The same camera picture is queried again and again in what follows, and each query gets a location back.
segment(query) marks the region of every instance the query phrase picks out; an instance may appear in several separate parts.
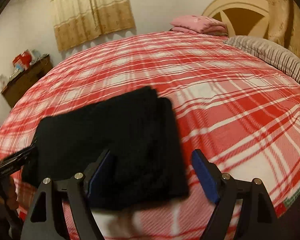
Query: plaid bedspread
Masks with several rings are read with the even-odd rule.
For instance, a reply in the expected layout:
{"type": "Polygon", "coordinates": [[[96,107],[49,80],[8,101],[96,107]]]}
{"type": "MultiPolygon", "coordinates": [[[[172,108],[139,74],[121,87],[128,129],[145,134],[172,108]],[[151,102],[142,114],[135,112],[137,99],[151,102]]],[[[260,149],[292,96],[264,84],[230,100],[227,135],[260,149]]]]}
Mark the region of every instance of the plaid bedspread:
{"type": "MultiPolygon", "coordinates": [[[[280,216],[300,192],[300,85],[223,40],[151,33],[71,56],[12,109],[0,128],[0,159],[28,146],[45,116],[150,85],[173,102],[191,195],[145,211],[94,211],[105,238],[198,239],[214,206],[190,165],[196,148],[236,179],[261,178],[280,216]]],[[[27,209],[35,190],[21,182],[20,172],[13,177],[20,205],[27,209]]],[[[78,239],[67,204],[64,210],[70,236],[78,239]]],[[[228,238],[239,212],[238,204],[228,238]]]]}

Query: folded clothing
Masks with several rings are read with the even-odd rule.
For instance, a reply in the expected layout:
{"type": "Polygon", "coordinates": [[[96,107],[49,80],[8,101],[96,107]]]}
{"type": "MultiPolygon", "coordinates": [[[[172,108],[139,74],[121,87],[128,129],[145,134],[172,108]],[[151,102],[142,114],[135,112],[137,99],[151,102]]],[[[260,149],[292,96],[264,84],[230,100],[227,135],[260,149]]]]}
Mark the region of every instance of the folded clothing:
{"type": "MultiPolygon", "coordinates": [[[[183,32],[183,33],[197,33],[193,30],[190,30],[188,28],[185,28],[185,27],[173,27],[171,29],[172,31],[174,32],[183,32]]],[[[224,32],[219,32],[219,31],[215,31],[215,32],[206,32],[204,34],[207,34],[207,35],[214,35],[214,36],[228,36],[228,33],[224,33],[224,32]]]]}
{"type": "Polygon", "coordinates": [[[101,176],[102,191],[90,198],[91,207],[120,210],[188,195],[172,105],[150,87],[46,117],[34,138],[38,154],[22,179],[36,187],[46,177],[83,172],[109,149],[112,172],[101,176]]]}
{"type": "Polygon", "coordinates": [[[228,33],[227,25],[225,23],[206,16],[185,15],[173,19],[173,21],[170,24],[175,27],[188,28],[197,33],[228,33]]]}

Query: headboard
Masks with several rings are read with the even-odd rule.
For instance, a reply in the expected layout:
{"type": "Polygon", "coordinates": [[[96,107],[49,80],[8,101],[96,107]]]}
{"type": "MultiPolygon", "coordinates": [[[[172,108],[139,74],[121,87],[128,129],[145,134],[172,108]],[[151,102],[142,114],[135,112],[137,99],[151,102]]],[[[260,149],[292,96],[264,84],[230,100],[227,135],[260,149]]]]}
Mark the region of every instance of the headboard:
{"type": "Polygon", "coordinates": [[[214,0],[203,12],[227,24],[228,35],[249,35],[267,39],[268,0],[214,0]]]}

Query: brown dresser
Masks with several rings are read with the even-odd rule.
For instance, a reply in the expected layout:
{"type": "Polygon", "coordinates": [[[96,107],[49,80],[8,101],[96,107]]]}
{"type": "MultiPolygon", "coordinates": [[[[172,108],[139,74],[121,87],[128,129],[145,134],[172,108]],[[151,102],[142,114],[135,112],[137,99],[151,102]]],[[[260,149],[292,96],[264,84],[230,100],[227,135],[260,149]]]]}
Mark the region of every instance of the brown dresser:
{"type": "Polygon", "coordinates": [[[11,108],[14,107],[27,90],[51,69],[52,64],[50,62],[50,56],[47,55],[11,80],[1,91],[1,94],[8,102],[9,106],[11,106],[11,108]]]}

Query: gold drape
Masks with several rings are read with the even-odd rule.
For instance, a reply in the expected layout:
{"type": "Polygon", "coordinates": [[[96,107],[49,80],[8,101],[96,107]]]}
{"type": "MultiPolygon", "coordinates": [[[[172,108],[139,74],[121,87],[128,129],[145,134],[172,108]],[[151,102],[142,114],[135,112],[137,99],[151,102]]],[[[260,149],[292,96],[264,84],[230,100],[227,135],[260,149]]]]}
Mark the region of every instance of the gold drape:
{"type": "Polygon", "coordinates": [[[300,8],[293,0],[269,0],[271,41],[284,46],[300,58],[300,8]]]}
{"type": "Polygon", "coordinates": [[[52,0],[58,50],[135,26],[128,0],[52,0]]]}

